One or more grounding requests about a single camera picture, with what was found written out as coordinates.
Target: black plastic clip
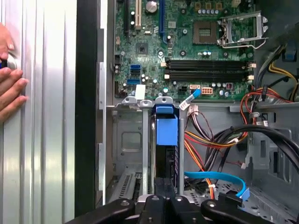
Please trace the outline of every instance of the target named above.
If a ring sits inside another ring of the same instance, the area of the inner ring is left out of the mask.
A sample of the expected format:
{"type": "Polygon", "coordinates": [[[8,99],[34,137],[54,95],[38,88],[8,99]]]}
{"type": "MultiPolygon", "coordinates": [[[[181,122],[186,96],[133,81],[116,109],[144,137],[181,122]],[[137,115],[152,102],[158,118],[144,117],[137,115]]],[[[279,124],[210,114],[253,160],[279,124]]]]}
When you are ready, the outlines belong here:
{"type": "Polygon", "coordinates": [[[268,85],[263,86],[263,92],[262,92],[262,101],[264,102],[267,97],[267,91],[268,91],[268,85]]]}

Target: side panel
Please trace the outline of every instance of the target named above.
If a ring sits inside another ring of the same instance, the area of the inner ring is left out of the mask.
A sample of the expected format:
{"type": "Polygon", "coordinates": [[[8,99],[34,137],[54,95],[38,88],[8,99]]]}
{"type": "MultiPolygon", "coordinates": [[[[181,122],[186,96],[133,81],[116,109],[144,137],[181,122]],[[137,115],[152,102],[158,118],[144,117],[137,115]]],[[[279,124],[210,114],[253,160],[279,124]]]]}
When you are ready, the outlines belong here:
{"type": "Polygon", "coordinates": [[[29,80],[29,101],[0,127],[0,223],[64,223],[74,218],[77,2],[0,2],[29,80]]]}

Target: white label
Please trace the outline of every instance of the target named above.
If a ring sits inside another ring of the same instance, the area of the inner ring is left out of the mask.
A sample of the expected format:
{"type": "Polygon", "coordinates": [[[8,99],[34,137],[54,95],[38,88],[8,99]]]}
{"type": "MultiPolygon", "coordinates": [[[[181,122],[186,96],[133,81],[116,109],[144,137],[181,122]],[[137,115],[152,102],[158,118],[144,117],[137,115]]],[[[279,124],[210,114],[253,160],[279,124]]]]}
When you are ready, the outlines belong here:
{"type": "Polygon", "coordinates": [[[140,100],[145,98],[145,85],[136,85],[135,98],[140,100]]]}

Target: sata port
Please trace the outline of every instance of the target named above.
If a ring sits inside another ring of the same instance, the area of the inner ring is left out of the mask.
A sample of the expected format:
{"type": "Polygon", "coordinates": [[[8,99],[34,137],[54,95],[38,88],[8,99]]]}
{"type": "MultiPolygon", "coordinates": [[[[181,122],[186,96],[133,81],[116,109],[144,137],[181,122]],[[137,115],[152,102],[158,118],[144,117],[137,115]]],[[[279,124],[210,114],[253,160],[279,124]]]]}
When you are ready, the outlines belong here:
{"type": "Polygon", "coordinates": [[[190,90],[197,90],[197,89],[200,89],[200,85],[190,85],[190,86],[189,86],[189,89],[190,89],[190,90]]]}
{"type": "Polygon", "coordinates": [[[203,95],[212,95],[213,94],[213,88],[211,88],[211,87],[202,87],[201,94],[203,94],[203,95]]]}

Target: chip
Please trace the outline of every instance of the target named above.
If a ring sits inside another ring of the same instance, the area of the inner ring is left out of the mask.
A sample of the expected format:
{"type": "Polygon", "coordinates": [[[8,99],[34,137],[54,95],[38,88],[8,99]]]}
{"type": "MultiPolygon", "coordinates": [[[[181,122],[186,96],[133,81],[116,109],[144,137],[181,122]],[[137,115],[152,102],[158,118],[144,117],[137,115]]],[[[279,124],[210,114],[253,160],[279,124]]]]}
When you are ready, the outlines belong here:
{"type": "Polygon", "coordinates": [[[216,3],[216,9],[217,10],[222,10],[222,3],[221,2],[216,3]]]}
{"type": "Polygon", "coordinates": [[[177,27],[177,23],[174,21],[169,21],[168,22],[168,28],[169,29],[175,29],[177,27]]]}
{"type": "Polygon", "coordinates": [[[206,3],[206,9],[212,9],[212,4],[210,2],[207,2],[206,3]]]}
{"type": "Polygon", "coordinates": [[[149,54],[149,44],[148,43],[137,43],[136,44],[136,54],[148,55],[149,54]]]}
{"type": "Polygon", "coordinates": [[[195,21],[193,24],[193,44],[216,44],[217,22],[195,21]]]}
{"type": "Polygon", "coordinates": [[[196,2],[194,5],[194,10],[197,12],[198,10],[200,10],[200,8],[201,8],[200,2],[196,2]]]}

